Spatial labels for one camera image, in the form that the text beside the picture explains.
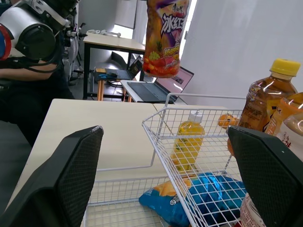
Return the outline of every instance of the white table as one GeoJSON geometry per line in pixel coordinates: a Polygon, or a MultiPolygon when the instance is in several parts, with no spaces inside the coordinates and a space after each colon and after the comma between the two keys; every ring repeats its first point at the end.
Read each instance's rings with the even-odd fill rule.
{"type": "MultiPolygon", "coordinates": [[[[128,85],[128,83],[146,83],[144,81],[129,81],[129,80],[121,80],[121,85],[127,91],[128,95],[132,98],[132,100],[136,103],[143,102],[143,100],[138,96],[138,94],[128,85]]],[[[175,104],[186,105],[186,103],[178,98],[175,104]]]]}
{"type": "MultiPolygon", "coordinates": [[[[144,54],[145,46],[138,43],[133,39],[125,39],[118,38],[111,35],[98,35],[87,33],[83,40],[84,42],[84,82],[83,82],[83,99],[87,99],[90,97],[97,97],[96,94],[91,93],[93,88],[93,80],[90,83],[91,91],[88,92],[88,78],[89,78],[89,64],[90,64],[90,49],[102,49],[102,50],[110,50],[110,51],[122,51],[128,52],[128,62],[127,67],[130,66],[131,54],[144,54]]],[[[143,80],[144,74],[142,73],[140,76],[140,80],[143,80]]]]}
{"type": "MultiPolygon", "coordinates": [[[[142,127],[142,121],[155,112],[152,104],[54,100],[10,203],[31,174],[53,154],[64,137],[95,125],[101,125],[104,129],[99,169],[149,165],[153,147],[142,127]]],[[[122,175],[121,171],[97,172],[96,180],[165,175],[166,172],[156,157],[151,168],[127,170],[122,175]]]]}

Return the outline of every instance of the chips bag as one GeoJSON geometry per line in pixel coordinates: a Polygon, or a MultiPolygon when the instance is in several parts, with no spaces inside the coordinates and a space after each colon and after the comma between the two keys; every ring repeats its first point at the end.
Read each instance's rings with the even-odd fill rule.
{"type": "MultiPolygon", "coordinates": [[[[194,199],[209,226],[240,218],[240,207],[246,190],[243,182],[212,173],[183,179],[188,190],[181,191],[186,201],[194,199]]],[[[172,227],[189,227],[190,222],[170,181],[151,188],[139,202],[154,210],[172,227]]]]}
{"type": "Polygon", "coordinates": [[[143,70],[159,78],[176,76],[189,0],[147,0],[147,33],[143,70]]]}

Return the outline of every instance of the orange toy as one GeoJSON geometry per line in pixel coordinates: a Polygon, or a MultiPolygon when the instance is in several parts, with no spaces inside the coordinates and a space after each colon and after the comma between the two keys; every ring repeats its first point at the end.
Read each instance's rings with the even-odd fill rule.
{"type": "Polygon", "coordinates": [[[230,125],[236,126],[238,125],[238,123],[239,123],[239,119],[230,114],[222,115],[218,121],[218,125],[224,129],[227,129],[228,126],[230,125]]]}
{"type": "Polygon", "coordinates": [[[159,78],[176,76],[189,0],[147,0],[148,23],[143,70],[159,78]]]}

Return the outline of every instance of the plastic bottle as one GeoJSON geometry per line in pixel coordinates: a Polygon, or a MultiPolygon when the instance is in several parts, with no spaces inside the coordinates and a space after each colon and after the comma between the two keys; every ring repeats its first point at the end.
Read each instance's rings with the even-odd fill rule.
{"type": "Polygon", "coordinates": [[[180,68],[179,51],[189,0],[147,0],[147,7],[144,73],[174,77],[180,68]]]}
{"type": "Polygon", "coordinates": [[[241,205],[240,216],[243,227],[266,227],[248,193],[241,205]]]}
{"type": "Polygon", "coordinates": [[[297,113],[303,113],[303,92],[281,99],[277,111],[272,116],[265,133],[276,136],[282,122],[290,115],[297,113]]]}
{"type": "Polygon", "coordinates": [[[303,161],[303,113],[284,120],[277,137],[303,161]]]}
{"type": "Polygon", "coordinates": [[[190,136],[205,135],[205,130],[200,125],[202,117],[202,114],[199,112],[191,111],[188,121],[181,123],[178,128],[177,135],[186,136],[186,138],[176,139],[174,153],[170,157],[181,174],[192,169],[192,165],[196,162],[202,146],[202,137],[188,138],[190,136]]]}
{"type": "Polygon", "coordinates": [[[296,77],[300,66],[299,62],[276,59],[270,77],[251,84],[239,126],[265,132],[281,98],[297,93],[291,79],[296,77]]]}

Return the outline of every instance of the laptop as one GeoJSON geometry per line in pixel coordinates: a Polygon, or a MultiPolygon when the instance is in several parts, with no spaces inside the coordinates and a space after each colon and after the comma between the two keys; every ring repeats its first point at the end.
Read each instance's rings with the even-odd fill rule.
{"type": "Polygon", "coordinates": [[[128,68],[128,70],[111,70],[105,69],[106,74],[114,73],[117,75],[117,79],[126,79],[126,80],[133,80],[135,76],[142,70],[143,67],[143,60],[139,56],[132,65],[128,68]]]}
{"type": "MultiPolygon", "coordinates": [[[[146,103],[163,103],[169,93],[182,93],[194,74],[180,67],[174,78],[158,78],[154,83],[127,83],[137,95],[146,103]]],[[[178,97],[172,96],[170,103],[178,97]]]]}

